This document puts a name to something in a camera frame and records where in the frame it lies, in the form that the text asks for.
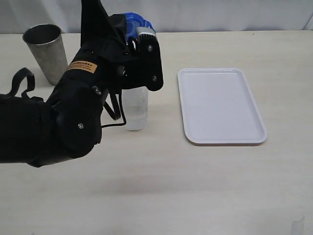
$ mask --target transparent cup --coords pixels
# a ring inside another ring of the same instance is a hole
[[[138,131],[145,128],[148,120],[148,94],[146,87],[122,90],[127,130]]]

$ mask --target white plastic tray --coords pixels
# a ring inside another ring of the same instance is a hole
[[[267,138],[244,74],[235,68],[178,73],[183,125],[195,144],[260,144]]]

